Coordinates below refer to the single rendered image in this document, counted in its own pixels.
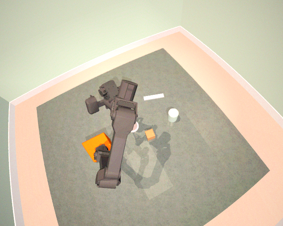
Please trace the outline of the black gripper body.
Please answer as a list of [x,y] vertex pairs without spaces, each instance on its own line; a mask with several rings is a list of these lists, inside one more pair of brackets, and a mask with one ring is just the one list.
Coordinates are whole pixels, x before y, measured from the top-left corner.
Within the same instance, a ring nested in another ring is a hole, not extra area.
[[97,113],[99,111],[99,107],[102,107],[104,105],[106,109],[110,109],[111,111],[112,102],[115,101],[115,98],[117,96],[115,96],[114,99],[112,100],[111,99],[107,100],[105,99],[105,96],[103,97],[104,99],[100,101],[97,101],[95,97],[91,97],[85,100],[87,110],[90,114]]

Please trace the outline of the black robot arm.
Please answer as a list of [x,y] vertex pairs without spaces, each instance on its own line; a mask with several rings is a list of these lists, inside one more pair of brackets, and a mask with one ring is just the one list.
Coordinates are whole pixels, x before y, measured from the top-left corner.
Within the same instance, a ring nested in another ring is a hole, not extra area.
[[121,183],[121,163],[127,135],[137,121],[137,102],[133,102],[137,86],[127,80],[122,80],[119,90],[113,80],[100,86],[99,94],[105,99],[117,97],[112,102],[110,113],[114,130],[110,151],[105,144],[95,148],[94,160],[100,165],[95,179],[98,188],[116,189]]

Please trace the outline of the glass french press with black knob plunger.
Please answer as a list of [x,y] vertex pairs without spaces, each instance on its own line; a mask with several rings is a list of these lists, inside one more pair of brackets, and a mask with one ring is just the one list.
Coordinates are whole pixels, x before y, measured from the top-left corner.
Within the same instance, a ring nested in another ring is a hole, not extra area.
[[139,128],[139,125],[138,125],[138,123],[136,122],[135,125],[134,125],[134,127],[133,127],[133,130],[132,130],[131,132],[137,131],[138,128]]

